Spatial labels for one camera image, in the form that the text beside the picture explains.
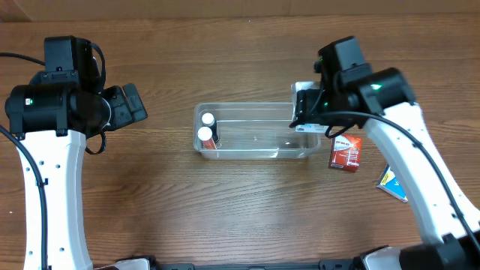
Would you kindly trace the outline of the black tube white cap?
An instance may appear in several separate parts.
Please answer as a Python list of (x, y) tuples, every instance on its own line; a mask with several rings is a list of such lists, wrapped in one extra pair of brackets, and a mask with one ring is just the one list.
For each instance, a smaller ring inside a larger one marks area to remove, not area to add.
[(206, 112), (202, 115), (201, 120), (202, 120), (202, 124), (205, 127), (210, 128), (210, 130), (212, 132), (212, 138), (213, 138), (214, 142), (217, 143), (218, 140), (219, 140), (219, 137), (218, 137), (217, 121), (216, 121), (215, 117), (210, 112)]

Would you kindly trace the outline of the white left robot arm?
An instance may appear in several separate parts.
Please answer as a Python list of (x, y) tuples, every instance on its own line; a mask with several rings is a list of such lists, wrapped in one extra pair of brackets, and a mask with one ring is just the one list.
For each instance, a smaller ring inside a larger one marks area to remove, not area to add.
[(147, 118), (135, 85), (106, 87), (100, 47), (48, 37), (43, 70), (13, 88), (2, 133), (16, 146), (25, 187), (26, 269), (92, 269), (83, 221), (86, 142)]

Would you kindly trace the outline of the orange tube white cap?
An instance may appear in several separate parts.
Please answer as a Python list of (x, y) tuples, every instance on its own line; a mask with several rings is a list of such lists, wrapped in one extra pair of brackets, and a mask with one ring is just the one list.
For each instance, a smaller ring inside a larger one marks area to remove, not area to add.
[(213, 138), (212, 129), (210, 127), (201, 127), (197, 131), (197, 137), (202, 143), (204, 149), (217, 149), (216, 142)]

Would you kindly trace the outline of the red medicine box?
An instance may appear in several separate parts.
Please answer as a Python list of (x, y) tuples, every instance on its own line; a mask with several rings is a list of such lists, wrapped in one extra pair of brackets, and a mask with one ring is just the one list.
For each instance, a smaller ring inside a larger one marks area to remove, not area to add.
[(355, 172), (359, 168), (362, 138), (342, 134), (332, 139), (328, 166), (333, 169)]

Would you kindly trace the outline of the blue Vicks VapoDrops box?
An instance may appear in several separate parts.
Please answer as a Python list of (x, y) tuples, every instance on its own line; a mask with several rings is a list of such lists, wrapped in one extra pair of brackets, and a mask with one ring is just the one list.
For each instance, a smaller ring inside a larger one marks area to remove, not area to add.
[(401, 187), (389, 165), (387, 165), (384, 169), (376, 187), (392, 195), (403, 203), (408, 202), (404, 189)]

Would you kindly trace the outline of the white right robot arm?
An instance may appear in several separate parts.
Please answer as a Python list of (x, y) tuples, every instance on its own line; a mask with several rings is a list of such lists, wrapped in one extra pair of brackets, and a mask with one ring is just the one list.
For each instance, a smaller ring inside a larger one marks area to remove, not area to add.
[(325, 128), (338, 138), (362, 129), (382, 152), (406, 194), (421, 236), (410, 247), (378, 247), (345, 269), (477, 269), (479, 210), (454, 180), (426, 127), (421, 107), (396, 68), (373, 71), (358, 41), (336, 40), (318, 52), (317, 82), (292, 87), (291, 128)]

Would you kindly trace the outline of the white bandage box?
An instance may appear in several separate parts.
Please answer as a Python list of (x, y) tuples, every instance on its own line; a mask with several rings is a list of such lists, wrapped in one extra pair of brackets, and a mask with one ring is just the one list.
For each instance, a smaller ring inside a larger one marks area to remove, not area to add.
[[(321, 101), (324, 92), (323, 84), (315, 81), (295, 82), (291, 85), (292, 120), (303, 120), (307, 116), (317, 114), (316, 106)], [(320, 124), (297, 124), (293, 129), (297, 133), (323, 134), (327, 126)]]

